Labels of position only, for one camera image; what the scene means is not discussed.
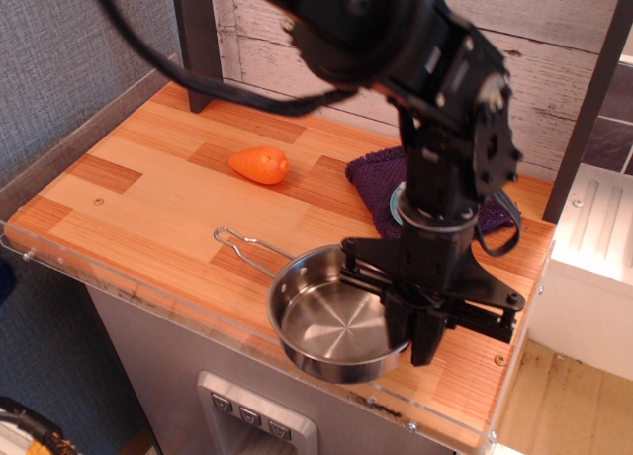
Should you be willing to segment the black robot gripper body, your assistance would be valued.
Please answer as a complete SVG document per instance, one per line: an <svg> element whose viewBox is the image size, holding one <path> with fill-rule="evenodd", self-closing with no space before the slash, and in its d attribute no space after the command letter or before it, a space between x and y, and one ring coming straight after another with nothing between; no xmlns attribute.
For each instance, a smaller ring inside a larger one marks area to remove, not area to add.
<svg viewBox="0 0 633 455"><path fill-rule="evenodd" d="M378 294L382 304L396 294L420 310L445 312L446 328L509 343L526 300L476 260L474 227L473 220L454 227L405 223L398 239L345 238L344 279Z"/></svg>

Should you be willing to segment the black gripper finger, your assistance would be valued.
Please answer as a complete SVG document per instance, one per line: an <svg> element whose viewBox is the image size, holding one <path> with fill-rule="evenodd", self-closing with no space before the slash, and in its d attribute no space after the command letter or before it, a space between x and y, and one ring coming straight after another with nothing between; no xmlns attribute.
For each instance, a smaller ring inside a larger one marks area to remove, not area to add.
<svg viewBox="0 0 633 455"><path fill-rule="evenodd" d="M411 364L429 365L446 329L447 314L440 310L418 310L413 317Z"/></svg>
<svg viewBox="0 0 633 455"><path fill-rule="evenodd" d="M389 342L392 346L407 343L415 350L417 315L419 308L404 301L396 294L388 294L384 299L385 321Z"/></svg>

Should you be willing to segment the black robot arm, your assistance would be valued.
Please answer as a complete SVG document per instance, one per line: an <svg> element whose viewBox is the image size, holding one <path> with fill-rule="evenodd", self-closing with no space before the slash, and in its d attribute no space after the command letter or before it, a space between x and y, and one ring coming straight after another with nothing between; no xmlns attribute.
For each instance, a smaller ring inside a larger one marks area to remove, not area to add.
<svg viewBox="0 0 633 455"><path fill-rule="evenodd" d="M511 90L502 54L444 0L266 0L293 21L309 70L348 90L367 88L395 106L405 155L403 222L396 239L345 239L344 274L378 290L392 342L428 365L447 329L501 341L524 299L485 271L480 208L519 212L504 191L516 178Z"/></svg>

